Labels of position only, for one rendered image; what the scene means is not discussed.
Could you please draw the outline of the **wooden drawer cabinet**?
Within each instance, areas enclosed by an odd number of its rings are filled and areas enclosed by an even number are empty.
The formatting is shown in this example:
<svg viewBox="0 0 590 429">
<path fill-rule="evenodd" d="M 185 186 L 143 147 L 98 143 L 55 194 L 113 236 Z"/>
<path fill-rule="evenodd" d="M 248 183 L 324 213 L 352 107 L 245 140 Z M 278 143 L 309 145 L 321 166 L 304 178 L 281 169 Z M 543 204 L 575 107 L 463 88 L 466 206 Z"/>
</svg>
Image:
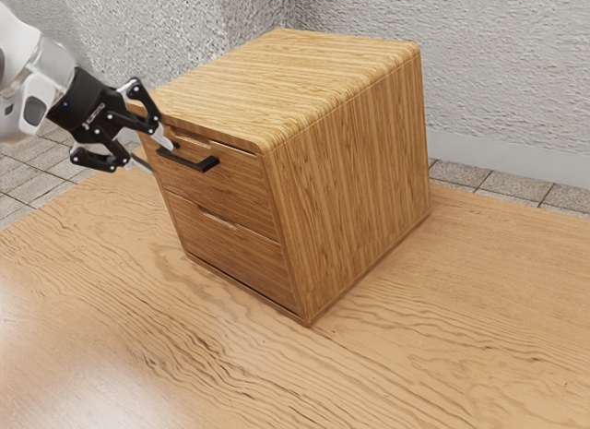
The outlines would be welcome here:
<svg viewBox="0 0 590 429">
<path fill-rule="evenodd" d="M 275 29 L 152 98 L 184 252 L 303 325 L 430 213 L 414 42 Z"/>
</svg>

